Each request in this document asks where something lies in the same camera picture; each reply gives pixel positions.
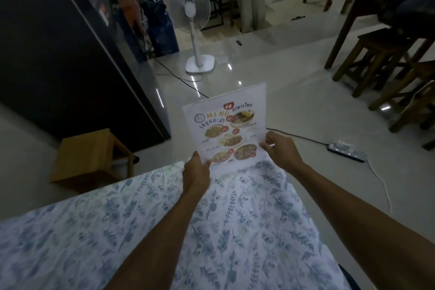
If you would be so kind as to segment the floral print tablecloth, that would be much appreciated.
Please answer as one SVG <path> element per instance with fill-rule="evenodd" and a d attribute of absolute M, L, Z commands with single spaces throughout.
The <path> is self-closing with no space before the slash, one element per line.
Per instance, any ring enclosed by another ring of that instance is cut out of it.
<path fill-rule="evenodd" d="M 197 156 L 0 222 L 0 290 L 350 290 L 285 171 Z"/>

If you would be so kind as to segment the person's left forearm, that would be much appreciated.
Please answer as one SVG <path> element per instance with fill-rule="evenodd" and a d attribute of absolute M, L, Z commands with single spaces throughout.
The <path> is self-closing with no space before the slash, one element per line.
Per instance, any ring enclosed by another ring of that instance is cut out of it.
<path fill-rule="evenodd" d="M 170 290 L 182 244 L 200 199 L 182 193 L 103 290 Z"/>

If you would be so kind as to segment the person's right forearm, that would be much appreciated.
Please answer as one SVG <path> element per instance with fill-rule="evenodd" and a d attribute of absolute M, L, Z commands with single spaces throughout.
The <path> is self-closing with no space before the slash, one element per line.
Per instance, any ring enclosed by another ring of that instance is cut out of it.
<path fill-rule="evenodd" d="M 435 290 L 435 244 L 305 163 L 288 169 L 377 290 Z"/>

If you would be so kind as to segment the white power strip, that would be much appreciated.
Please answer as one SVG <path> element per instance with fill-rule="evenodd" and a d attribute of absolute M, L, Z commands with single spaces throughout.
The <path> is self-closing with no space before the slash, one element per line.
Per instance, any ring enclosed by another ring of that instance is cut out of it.
<path fill-rule="evenodd" d="M 360 150 L 356 150 L 354 145 L 345 143 L 343 141 L 328 144 L 327 150 L 331 153 L 357 162 L 364 163 L 367 161 L 367 154 Z"/>

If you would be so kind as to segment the laminated food menu card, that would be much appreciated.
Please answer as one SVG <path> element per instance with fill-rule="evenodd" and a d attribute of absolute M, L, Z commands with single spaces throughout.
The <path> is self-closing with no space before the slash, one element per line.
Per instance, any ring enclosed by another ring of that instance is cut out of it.
<path fill-rule="evenodd" d="M 195 149 L 211 170 L 244 168 L 265 158 L 265 82 L 182 107 Z"/>

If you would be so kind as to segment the person's left hand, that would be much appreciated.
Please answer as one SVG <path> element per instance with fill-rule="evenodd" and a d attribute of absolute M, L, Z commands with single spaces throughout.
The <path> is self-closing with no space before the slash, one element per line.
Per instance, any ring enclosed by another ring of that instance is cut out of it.
<path fill-rule="evenodd" d="M 204 162 L 204 168 L 194 168 L 192 157 L 184 165 L 182 171 L 183 194 L 201 198 L 210 186 L 211 161 Z"/>

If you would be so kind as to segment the dark wooden table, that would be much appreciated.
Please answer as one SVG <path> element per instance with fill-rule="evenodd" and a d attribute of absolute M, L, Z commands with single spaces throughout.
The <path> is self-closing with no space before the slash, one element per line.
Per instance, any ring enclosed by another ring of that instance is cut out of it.
<path fill-rule="evenodd" d="M 347 37 L 347 34 L 349 33 L 355 19 L 357 17 L 361 17 L 361 16 L 367 16 L 367 15 L 374 15 L 375 14 L 375 5 L 371 2 L 367 2 L 365 0 L 355 0 L 349 14 L 347 15 L 347 18 L 345 20 L 345 23 L 340 31 L 340 34 L 334 44 L 334 47 L 329 55 L 329 58 L 324 66 L 325 69 L 330 69 Z M 417 39 L 428 39 L 429 41 L 431 41 L 431 43 L 428 44 L 428 46 L 422 45 L 421 46 L 421 50 L 422 53 L 419 55 L 418 58 L 414 58 L 412 59 L 413 61 L 419 61 L 420 58 L 424 55 L 424 53 L 426 53 L 426 51 L 428 50 L 428 48 L 435 42 L 435 36 L 426 36 L 424 38 L 421 38 L 419 36 L 417 36 L 416 34 L 409 34 L 404 32 L 407 36 L 411 37 L 411 38 L 417 38 Z"/>

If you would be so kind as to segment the dark wooden stool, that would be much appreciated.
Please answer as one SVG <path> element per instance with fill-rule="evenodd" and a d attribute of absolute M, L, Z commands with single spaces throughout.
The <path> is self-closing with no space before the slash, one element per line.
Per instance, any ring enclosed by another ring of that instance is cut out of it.
<path fill-rule="evenodd" d="M 377 111 L 383 106 L 398 112 L 389 125 L 391 133 L 398 133 L 410 124 L 419 124 L 422 130 L 435 129 L 435 59 L 412 62 L 410 72 L 372 102 L 368 109 Z"/>
<path fill-rule="evenodd" d="M 371 85 L 381 90 L 417 38 L 400 30 L 383 28 L 358 36 L 358 41 L 332 80 L 347 76 L 356 83 L 352 97 L 358 98 Z"/>

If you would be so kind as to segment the blue bag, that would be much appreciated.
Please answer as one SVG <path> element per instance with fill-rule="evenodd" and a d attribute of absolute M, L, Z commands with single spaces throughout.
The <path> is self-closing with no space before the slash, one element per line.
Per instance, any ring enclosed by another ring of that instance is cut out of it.
<path fill-rule="evenodd" d="M 147 20 L 146 32 L 156 57 L 178 53 L 174 26 L 163 0 L 141 0 L 140 7 Z"/>

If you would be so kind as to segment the black refrigerator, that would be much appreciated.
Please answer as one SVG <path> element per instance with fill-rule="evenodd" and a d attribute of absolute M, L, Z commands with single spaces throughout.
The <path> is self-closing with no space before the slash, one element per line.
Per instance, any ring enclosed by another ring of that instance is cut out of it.
<path fill-rule="evenodd" d="M 118 0 L 0 0 L 0 103 L 51 137 L 171 139 L 164 97 Z"/>

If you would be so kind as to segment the white standing fan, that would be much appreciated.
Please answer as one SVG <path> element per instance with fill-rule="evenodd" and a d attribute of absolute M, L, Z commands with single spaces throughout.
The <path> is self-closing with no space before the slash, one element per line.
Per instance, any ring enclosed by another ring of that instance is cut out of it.
<path fill-rule="evenodd" d="M 190 35 L 193 56 L 186 63 L 186 73 L 202 74 L 214 69 L 215 57 L 202 54 L 199 48 L 197 33 L 208 23 L 210 18 L 209 0 L 169 0 L 167 6 L 173 27 Z"/>

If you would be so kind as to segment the person's right hand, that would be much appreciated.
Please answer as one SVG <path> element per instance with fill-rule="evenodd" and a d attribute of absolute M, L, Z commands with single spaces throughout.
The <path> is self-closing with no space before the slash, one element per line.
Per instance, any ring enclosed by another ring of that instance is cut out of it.
<path fill-rule="evenodd" d="M 267 143 L 275 143 L 275 154 L 269 155 L 272 161 L 294 177 L 298 177 L 305 167 L 301 155 L 290 137 L 269 131 L 265 136 Z"/>

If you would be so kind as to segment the small light wooden stool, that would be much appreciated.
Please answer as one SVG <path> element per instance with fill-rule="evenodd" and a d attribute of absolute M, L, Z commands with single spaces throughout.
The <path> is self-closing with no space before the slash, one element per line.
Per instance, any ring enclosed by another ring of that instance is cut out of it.
<path fill-rule="evenodd" d="M 114 161 L 127 160 L 127 175 L 112 169 Z M 79 194 L 133 177 L 139 162 L 109 128 L 62 139 L 49 183 Z"/>

